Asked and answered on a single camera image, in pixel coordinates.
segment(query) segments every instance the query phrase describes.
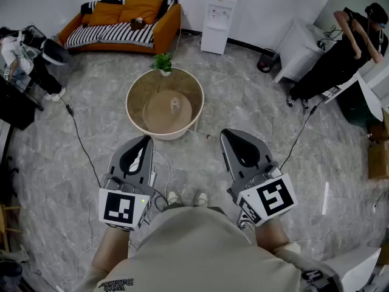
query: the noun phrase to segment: striped blanket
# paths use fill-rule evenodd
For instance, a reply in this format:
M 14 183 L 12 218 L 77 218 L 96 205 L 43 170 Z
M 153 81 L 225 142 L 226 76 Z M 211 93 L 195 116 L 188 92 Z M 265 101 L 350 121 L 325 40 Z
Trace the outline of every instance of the striped blanket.
M 100 0 L 104 3 L 124 4 L 125 0 Z M 96 3 L 92 1 L 84 3 L 81 6 L 81 14 L 92 14 Z M 178 0 L 163 0 L 157 15 L 156 21 L 152 25 L 146 25 L 143 29 L 131 30 L 131 23 L 118 23 L 116 25 L 105 26 L 86 26 L 82 25 L 71 33 L 66 40 L 65 47 L 84 46 L 92 43 L 129 43 L 140 46 L 153 47 L 153 29 L 159 19 L 170 9 L 172 5 L 178 3 Z

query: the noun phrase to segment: white cabinet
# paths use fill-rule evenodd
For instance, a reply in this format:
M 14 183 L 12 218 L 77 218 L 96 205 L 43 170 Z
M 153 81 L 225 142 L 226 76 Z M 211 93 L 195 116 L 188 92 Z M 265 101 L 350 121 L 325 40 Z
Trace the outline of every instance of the white cabinet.
M 317 60 L 334 45 L 335 42 L 332 40 L 325 40 L 326 50 L 319 48 L 316 42 L 324 37 L 323 31 L 319 28 L 307 25 L 300 19 L 294 19 L 291 29 L 277 50 L 282 69 L 274 78 L 274 82 L 279 82 L 282 77 L 300 81 Z
M 207 0 L 201 51 L 224 53 L 235 7 L 236 0 Z

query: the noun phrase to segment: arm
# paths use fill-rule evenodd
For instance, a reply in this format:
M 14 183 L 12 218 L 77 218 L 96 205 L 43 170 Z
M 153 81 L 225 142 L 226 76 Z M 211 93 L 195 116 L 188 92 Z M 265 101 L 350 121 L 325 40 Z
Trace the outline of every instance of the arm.
M 353 33 L 351 32 L 350 27 L 348 27 L 348 22 L 350 21 L 348 14 L 346 12 L 343 12 L 343 11 L 336 11 L 336 12 L 334 12 L 334 16 L 335 16 L 335 19 L 338 22 L 340 28 L 343 30 L 343 33 L 347 36 L 347 38 L 351 42 L 351 46 L 353 47 L 353 50 L 355 52 L 354 58 L 356 60 L 360 59 L 362 51 L 359 49 L 359 46 L 357 45 L 357 42 L 355 41 L 355 38 L 353 36 Z
M 93 258 L 92 266 L 109 273 L 127 259 L 129 232 L 108 227 Z
M 381 53 L 378 53 L 376 48 L 371 43 L 370 38 L 367 35 L 366 31 L 363 29 L 363 27 L 358 23 L 356 19 L 353 19 L 353 29 L 362 36 L 363 41 L 365 42 L 365 44 L 367 44 L 367 51 L 369 51 L 369 54 L 372 57 L 373 61 L 376 64 L 383 61 L 384 57 L 382 56 Z
M 260 227 L 255 228 L 256 244 L 273 253 L 275 249 L 289 243 L 279 219 L 267 221 Z
M 8 81 L 9 81 L 9 82 L 12 81 L 13 75 L 14 75 L 14 73 L 15 73 L 15 71 L 16 71 L 16 68 L 18 68 L 18 65 L 19 65 L 18 59 L 16 58 L 16 59 L 12 62 L 12 64 L 11 64 L 10 76 L 9 76 L 9 78 L 8 78 Z

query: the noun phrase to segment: beige shirt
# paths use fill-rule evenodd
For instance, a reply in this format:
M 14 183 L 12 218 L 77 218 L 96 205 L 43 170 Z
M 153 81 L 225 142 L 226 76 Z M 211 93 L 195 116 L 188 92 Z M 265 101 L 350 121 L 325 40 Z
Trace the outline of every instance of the beige shirt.
M 10 66 L 17 59 L 20 69 L 27 75 L 32 72 L 34 67 L 33 60 L 27 54 L 23 53 L 15 37 L 7 36 L 2 40 L 1 55 L 4 57 L 7 66 Z
M 150 227 L 153 231 L 133 257 L 109 274 L 90 268 L 74 291 L 293 292 L 315 284 L 333 284 L 331 291 L 337 291 L 337 286 L 342 291 L 335 272 L 300 256 L 296 243 L 273 255 L 251 245 L 225 215 L 211 209 L 168 210 Z M 321 275 L 313 275 L 315 280 L 302 278 L 312 271 Z

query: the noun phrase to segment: green plant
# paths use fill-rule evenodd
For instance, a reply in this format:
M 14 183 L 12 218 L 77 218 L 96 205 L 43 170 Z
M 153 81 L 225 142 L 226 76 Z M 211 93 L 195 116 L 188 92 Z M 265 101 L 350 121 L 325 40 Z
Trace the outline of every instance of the green plant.
M 158 54 L 154 58 L 156 62 L 150 66 L 151 69 L 161 69 L 164 72 L 171 71 L 171 59 L 173 56 L 170 53 Z

